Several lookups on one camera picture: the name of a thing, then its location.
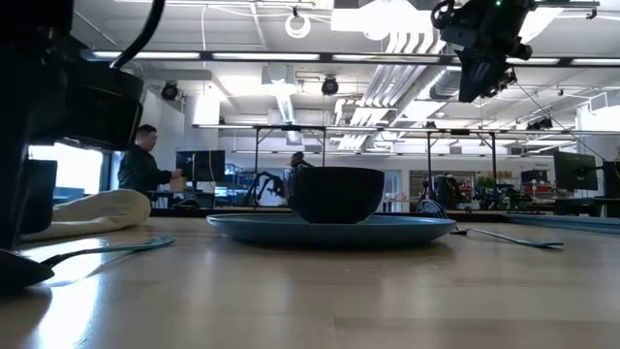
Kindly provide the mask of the black computer monitor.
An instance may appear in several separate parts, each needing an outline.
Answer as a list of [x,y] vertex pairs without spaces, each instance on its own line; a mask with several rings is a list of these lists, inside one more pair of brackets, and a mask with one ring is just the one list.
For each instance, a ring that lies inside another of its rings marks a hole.
[[224,150],[177,151],[175,166],[189,181],[217,182],[225,178]]
[[594,191],[599,188],[594,156],[558,151],[553,154],[553,165],[558,188]]

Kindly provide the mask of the teal-handled metal fork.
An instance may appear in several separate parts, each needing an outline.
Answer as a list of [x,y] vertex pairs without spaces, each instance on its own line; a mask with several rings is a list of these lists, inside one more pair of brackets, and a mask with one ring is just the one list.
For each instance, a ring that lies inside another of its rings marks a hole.
[[[429,200],[429,199],[424,199],[418,204],[418,212],[430,213],[433,217],[448,219],[448,216],[446,212],[444,211],[444,209],[442,208],[442,206],[439,203],[433,200]],[[554,248],[554,247],[562,247],[564,245],[563,242],[559,242],[559,241],[535,241],[535,240],[522,239],[522,238],[511,238],[505,235],[492,233],[486,230],[475,229],[475,228],[460,229],[457,225],[454,225],[454,230],[451,232],[451,234],[466,236],[469,232],[476,232],[476,233],[483,234],[489,237],[505,240],[508,242],[512,242],[515,244],[524,245],[528,247],[535,247],[535,248]]]

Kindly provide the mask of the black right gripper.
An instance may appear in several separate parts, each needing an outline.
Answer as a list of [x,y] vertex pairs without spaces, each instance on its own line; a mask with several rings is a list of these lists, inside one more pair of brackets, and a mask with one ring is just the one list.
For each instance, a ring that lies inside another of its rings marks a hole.
[[535,0],[470,0],[460,7],[442,0],[431,10],[441,40],[460,47],[454,51],[461,62],[459,102],[471,103],[486,92],[493,98],[517,82],[514,68],[500,76],[500,64],[508,57],[531,57],[519,32],[536,8]]

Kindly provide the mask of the black bowl with red inside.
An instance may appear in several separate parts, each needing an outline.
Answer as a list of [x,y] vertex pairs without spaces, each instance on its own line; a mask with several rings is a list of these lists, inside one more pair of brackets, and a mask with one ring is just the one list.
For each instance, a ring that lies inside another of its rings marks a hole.
[[356,224],[378,208],[385,173],[352,167],[287,169],[284,191],[291,210],[309,223]]

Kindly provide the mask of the beige folded cloth napkin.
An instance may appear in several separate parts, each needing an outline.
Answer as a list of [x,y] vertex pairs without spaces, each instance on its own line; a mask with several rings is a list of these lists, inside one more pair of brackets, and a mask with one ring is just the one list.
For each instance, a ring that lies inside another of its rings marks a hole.
[[104,191],[54,206],[47,228],[21,235],[18,241],[76,238],[119,231],[142,224],[150,213],[149,198],[138,191]]

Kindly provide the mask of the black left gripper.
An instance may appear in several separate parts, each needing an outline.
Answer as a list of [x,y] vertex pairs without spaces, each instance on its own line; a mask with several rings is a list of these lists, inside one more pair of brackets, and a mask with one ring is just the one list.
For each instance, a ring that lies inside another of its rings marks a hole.
[[[0,0],[0,249],[19,227],[27,146],[68,139],[108,150],[130,147],[142,113],[142,79],[123,66],[145,35],[111,62],[90,61],[71,35],[75,0]],[[28,159],[21,233],[51,222],[57,162]]]

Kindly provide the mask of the blue round plate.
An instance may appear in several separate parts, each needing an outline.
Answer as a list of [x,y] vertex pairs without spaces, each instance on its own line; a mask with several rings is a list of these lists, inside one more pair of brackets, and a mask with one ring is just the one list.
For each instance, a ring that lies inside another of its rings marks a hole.
[[206,221],[232,239],[263,245],[383,248],[426,244],[449,234],[445,218],[372,215],[355,224],[309,223],[288,213],[213,214]]

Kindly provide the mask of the teal-handled metal spoon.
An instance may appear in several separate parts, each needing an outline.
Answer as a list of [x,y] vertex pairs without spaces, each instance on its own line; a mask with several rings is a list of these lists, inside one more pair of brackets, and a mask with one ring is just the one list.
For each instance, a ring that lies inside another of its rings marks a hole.
[[0,294],[11,293],[51,279],[53,268],[77,256],[116,252],[142,252],[158,249],[175,242],[173,237],[159,237],[134,245],[110,245],[53,255],[41,262],[13,251],[0,249]]

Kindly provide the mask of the distant black gantry frame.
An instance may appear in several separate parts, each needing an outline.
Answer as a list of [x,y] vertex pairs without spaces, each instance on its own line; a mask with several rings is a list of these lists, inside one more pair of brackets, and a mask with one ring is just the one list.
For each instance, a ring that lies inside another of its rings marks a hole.
[[275,124],[275,125],[252,125],[251,128],[256,132],[255,149],[254,149],[254,167],[255,172],[258,171],[259,162],[259,150],[262,139],[260,138],[260,132],[262,129],[268,130],[271,133],[272,130],[280,131],[320,131],[323,133],[323,137],[319,138],[320,143],[325,146],[326,135],[328,132],[354,132],[354,133],[422,133],[425,134],[427,140],[427,160],[428,160],[428,172],[431,173],[431,135],[433,133],[438,134],[450,134],[451,136],[472,136],[477,135],[481,137],[487,134],[491,143],[487,146],[491,149],[492,159],[492,178],[493,178],[493,195],[498,198],[498,185],[497,185],[497,153],[496,153],[496,136],[498,133],[505,131],[495,129],[468,129],[468,128],[395,128],[395,127],[378,127],[378,126],[319,126],[319,125],[302,125],[302,124]]

